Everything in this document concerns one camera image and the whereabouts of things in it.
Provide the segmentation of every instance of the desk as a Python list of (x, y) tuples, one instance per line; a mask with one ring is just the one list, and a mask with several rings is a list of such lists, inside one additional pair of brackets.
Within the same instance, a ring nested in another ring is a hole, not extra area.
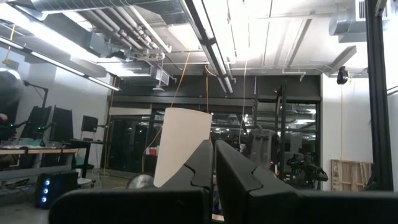
[(60, 172), (65, 170), (72, 170), (72, 155), (76, 153), (77, 149), (0, 149), (0, 155), (13, 155), (13, 154), (69, 154), (69, 158), (65, 166), (53, 166), (53, 167), (36, 167), (30, 169), (20, 170), (6, 170), (0, 171), (0, 180), (11, 180), (24, 177), (31, 177), (40, 175), (46, 172)]
[(77, 148), (84, 147), (86, 149), (85, 161), (83, 163), (83, 170), (81, 172), (81, 177), (86, 178), (91, 144), (105, 144), (105, 143), (101, 141), (85, 141), (80, 139), (71, 139), (70, 143), (72, 144), (72, 147), (77, 147)]

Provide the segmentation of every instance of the white wall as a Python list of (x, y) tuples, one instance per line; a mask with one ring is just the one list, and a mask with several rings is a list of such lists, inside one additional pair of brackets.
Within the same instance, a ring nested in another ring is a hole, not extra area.
[[(387, 89), (398, 85), (397, 52), (398, 21), (384, 32), (384, 58), (386, 63)], [(398, 191), (398, 94), (388, 96), (389, 126), (391, 140), (392, 178), (394, 191)]]
[(329, 176), (323, 190), (331, 190), (331, 159), (373, 161), (370, 119), (367, 78), (337, 85), (322, 75), (322, 167)]
[[(6, 55), (6, 49), (0, 48), (0, 59)], [(29, 64), (24, 61), (24, 56), (10, 53), (11, 60), (20, 63), (18, 72), (22, 79), (38, 86), (49, 89), (46, 106), (56, 105), (59, 108), (72, 110), (73, 113), (73, 133), (74, 138), (80, 139), (81, 122), (83, 115), (98, 118), (98, 124), (106, 122), (106, 113), (108, 110), (107, 95), (109, 90), (101, 85), (91, 82), (85, 78), (74, 75), (62, 68), (57, 68), (49, 63)], [(101, 81), (109, 82), (109, 77), (100, 78)], [(24, 87), (22, 98), (19, 102), (16, 123), (25, 121), (33, 106), (41, 106), (42, 100), (39, 94), (31, 86)], [(95, 138), (103, 140), (104, 129), (98, 128)], [(83, 137), (93, 138), (91, 133), (85, 133)], [(102, 145), (92, 145), (89, 157), (89, 163), (98, 167), (96, 153), (98, 153), (98, 163), (101, 162)], [(80, 155), (84, 156), (85, 151), (81, 150)]]

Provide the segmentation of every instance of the metal beam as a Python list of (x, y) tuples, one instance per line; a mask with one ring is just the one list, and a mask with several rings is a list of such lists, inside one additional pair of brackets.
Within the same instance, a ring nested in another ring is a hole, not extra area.
[(338, 71), (338, 69), (348, 62), (356, 54), (356, 46), (349, 46), (344, 49), (342, 53), (329, 65), (330, 68), (325, 70), (325, 73), (332, 74)]
[(289, 60), (289, 62), (288, 62), (288, 64), (287, 64), (287, 66), (293, 64), (293, 61), (294, 61), (294, 59), (296, 58), (297, 52), (299, 51), (299, 48), (300, 48), (300, 46), (301, 46), (301, 44), (302, 44), (302, 42), (303, 42), (303, 40), (304, 40), (305, 34), (307, 34), (307, 31), (308, 31), (308, 28), (309, 28), (310, 25), (311, 25), (311, 22), (312, 22), (312, 19), (307, 19), (307, 20), (305, 21), (303, 30), (301, 31), (300, 37), (299, 37), (298, 40), (297, 40), (296, 46), (294, 47), (292, 56), (291, 56), (291, 58), (290, 58), (290, 60)]
[[(113, 96), (114, 102), (131, 102), (131, 103), (171, 103), (173, 97), (169, 96)], [(174, 99), (175, 104), (190, 104), (190, 105), (205, 105), (206, 98), (200, 97), (176, 97)], [(209, 98), (209, 105), (220, 105), (220, 106), (243, 106), (242, 99), (229, 99), (229, 98)], [(245, 107), (253, 107), (254, 100), (245, 100)]]
[(382, 17), (374, 16), (377, 2), (366, 0), (369, 98), (372, 124), (374, 173), (378, 190), (394, 190), (388, 117), (386, 66)]

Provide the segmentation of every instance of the wooden table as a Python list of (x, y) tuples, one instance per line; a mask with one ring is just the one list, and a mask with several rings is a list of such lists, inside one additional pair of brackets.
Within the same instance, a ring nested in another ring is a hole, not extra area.
[(78, 149), (0, 149), (0, 155), (23, 155), (23, 154), (67, 154), (68, 159), (64, 166), (52, 166), (52, 167), (37, 167), (30, 169), (19, 169), (19, 170), (5, 170), (0, 171), (0, 180), (12, 180), (25, 177), (37, 176), (47, 172), (60, 172), (65, 170), (72, 170), (72, 158), (73, 154), (78, 152)]
[[(78, 149), (28, 149), (27, 154), (57, 154), (57, 153), (76, 153)], [(25, 154), (25, 149), (0, 149), (0, 155), (21, 155)]]

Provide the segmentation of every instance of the wooden crate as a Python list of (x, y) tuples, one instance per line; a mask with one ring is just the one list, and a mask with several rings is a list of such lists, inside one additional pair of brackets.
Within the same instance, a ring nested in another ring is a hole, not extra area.
[(331, 160), (331, 190), (357, 192), (362, 190), (372, 174), (372, 163)]

